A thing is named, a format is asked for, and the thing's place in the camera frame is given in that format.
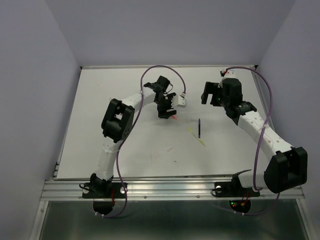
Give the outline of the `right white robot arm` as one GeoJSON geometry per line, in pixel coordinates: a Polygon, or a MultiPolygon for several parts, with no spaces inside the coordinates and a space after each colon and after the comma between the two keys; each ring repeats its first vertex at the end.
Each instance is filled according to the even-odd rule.
{"type": "Polygon", "coordinates": [[[237,78],[223,78],[221,82],[204,85],[201,103],[222,107],[226,115],[257,144],[267,158],[265,170],[258,170],[255,164],[252,177],[248,171],[237,173],[237,179],[230,182],[231,192],[242,195],[253,189],[258,192],[268,189],[278,194],[307,182],[308,154],[303,147],[293,147],[270,128],[260,116],[257,108],[243,100],[242,84],[237,78]]]}

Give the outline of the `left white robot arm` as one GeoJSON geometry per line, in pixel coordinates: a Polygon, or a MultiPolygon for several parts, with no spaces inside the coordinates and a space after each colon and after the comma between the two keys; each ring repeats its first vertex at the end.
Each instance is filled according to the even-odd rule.
{"type": "Polygon", "coordinates": [[[101,128],[103,147],[96,170],[90,176],[90,181],[83,185],[84,190],[100,197],[107,197],[112,191],[114,177],[114,164],[121,144],[128,138],[134,127],[135,113],[140,113],[148,104],[157,105],[158,117],[168,119],[174,116],[178,99],[176,93],[167,93],[171,82],[160,76],[156,82],[147,82],[142,90],[124,99],[113,98],[110,100],[101,128]]]}

